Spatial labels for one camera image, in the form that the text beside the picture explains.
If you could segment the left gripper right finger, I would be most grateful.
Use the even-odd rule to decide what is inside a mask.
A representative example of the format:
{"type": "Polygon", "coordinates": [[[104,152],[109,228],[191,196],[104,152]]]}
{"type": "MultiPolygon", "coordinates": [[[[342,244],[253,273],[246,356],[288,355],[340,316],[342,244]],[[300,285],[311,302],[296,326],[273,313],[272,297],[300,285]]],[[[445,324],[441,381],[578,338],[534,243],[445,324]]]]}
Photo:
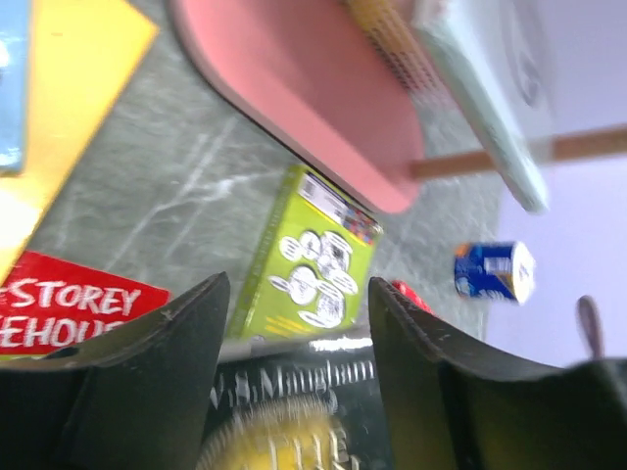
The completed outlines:
{"type": "Polygon", "coordinates": [[[622,469],[626,362],[552,367],[496,349],[368,284],[381,397],[400,469],[622,469]]]}

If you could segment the black Moon and Sixpence book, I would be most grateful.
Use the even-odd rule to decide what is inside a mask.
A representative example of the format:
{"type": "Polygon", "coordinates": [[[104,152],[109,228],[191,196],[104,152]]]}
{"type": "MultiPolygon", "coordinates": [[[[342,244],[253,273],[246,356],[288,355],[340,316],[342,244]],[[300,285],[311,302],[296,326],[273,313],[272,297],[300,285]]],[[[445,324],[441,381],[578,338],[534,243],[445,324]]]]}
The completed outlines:
{"type": "Polygon", "coordinates": [[[199,469],[392,469],[368,332],[221,356],[199,469]]]}

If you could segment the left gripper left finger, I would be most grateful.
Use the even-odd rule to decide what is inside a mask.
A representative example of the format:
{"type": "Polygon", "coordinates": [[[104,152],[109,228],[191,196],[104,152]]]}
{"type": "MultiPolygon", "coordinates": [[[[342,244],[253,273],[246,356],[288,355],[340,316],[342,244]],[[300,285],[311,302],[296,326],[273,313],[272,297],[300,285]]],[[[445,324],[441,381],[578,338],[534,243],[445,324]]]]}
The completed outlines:
{"type": "Polygon", "coordinates": [[[1,365],[5,469],[191,469],[230,298],[225,273],[114,330],[1,365]]]}

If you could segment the grey book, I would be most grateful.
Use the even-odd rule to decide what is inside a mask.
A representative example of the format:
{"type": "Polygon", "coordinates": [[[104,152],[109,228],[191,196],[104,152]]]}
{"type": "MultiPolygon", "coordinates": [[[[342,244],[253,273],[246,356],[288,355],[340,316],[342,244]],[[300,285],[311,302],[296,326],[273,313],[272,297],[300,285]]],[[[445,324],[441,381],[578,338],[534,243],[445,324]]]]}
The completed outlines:
{"type": "Polygon", "coordinates": [[[418,1],[411,26],[512,196],[546,211],[553,79],[538,3],[418,1]]]}

